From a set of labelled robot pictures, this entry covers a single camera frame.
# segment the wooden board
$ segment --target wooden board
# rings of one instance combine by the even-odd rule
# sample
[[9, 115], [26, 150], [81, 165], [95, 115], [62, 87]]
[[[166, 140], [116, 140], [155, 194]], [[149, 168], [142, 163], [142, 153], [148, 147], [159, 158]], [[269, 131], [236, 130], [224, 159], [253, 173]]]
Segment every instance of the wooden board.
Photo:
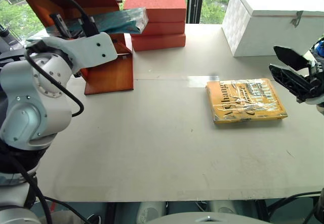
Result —
[[134, 89], [132, 54], [119, 55], [114, 61], [87, 69], [85, 95]]

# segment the red box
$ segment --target red box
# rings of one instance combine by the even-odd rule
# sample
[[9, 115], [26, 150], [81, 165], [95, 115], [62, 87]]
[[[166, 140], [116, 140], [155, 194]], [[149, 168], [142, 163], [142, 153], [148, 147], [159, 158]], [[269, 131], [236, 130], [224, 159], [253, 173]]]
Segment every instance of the red box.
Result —
[[141, 34], [131, 34], [132, 37], [146, 35], [162, 35], [184, 33], [185, 22], [178, 23], [148, 23]]
[[135, 51], [150, 51], [173, 47], [184, 47], [186, 44], [186, 35], [182, 33], [132, 37], [132, 44]]
[[186, 21], [185, 0], [125, 0], [124, 9], [146, 8], [150, 23]]

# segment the floor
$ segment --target floor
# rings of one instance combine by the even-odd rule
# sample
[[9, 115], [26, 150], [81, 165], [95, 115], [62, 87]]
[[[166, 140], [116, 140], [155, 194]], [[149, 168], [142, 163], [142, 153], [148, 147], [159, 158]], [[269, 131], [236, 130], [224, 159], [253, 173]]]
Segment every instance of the floor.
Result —
[[[276, 199], [266, 200], [267, 205], [272, 204]], [[104, 215], [106, 212], [105, 203], [69, 203], [73, 208], [79, 211], [85, 217], [90, 216], [92, 213], [97, 213], [102, 216], [103, 223], [105, 223]], [[131, 203], [117, 203], [114, 224], [135, 224], [137, 211], [140, 202]], [[56, 205], [55, 208], [49, 202], [49, 206], [55, 209], [55, 211], [66, 210], [65, 207]], [[253, 218], [257, 218], [257, 211], [255, 209], [254, 201], [236, 201], [235, 208], [240, 215], [245, 215]], [[308, 214], [312, 208], [311, 198], [299, 198], [290, 204], [280, 208], [273, 215], [271, 223], [275, 224], [301, 224], [303, 218]], [[43, 210], [39, 203], [36, 203], [32, 211], [37, 216], [43, 216]], [[170, 202], [169, 203], [169, 214], [180, 213], [180, 212], [193, 212], [200, 211], [193, 201], [183, 201], [183, 202]], [[314, 217], [311, 218], [309, 224], [319, 224]]]

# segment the metal latch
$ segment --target metal latch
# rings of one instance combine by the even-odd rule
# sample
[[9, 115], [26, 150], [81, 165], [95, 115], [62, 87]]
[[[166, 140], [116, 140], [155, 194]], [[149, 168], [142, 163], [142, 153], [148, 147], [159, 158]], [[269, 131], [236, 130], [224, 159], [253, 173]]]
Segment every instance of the metal latch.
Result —
[[294, 18], [290, 23], [292, 23], [293, 24], [293, 26], [295, 27], [295, 28], [297, 28], [297, 26], [299, 25], [299, 22], [300, 22], [300, 20], [301, 20], [301, 18], [302, 18], [302, 14], [303, 14], [303, 12], [304, 11], [298, 11], [297, 13], [296, 13], [296, 18]]

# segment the white box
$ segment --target white box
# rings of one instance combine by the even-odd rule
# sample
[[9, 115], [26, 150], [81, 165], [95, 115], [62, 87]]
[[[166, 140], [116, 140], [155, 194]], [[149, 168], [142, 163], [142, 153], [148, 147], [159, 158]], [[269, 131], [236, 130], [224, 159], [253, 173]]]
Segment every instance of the white box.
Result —
[[273, 46], [303, 55], [324, 34], [324, 0], [229, 0], [223, 30], [233, 56], [275, 55]]

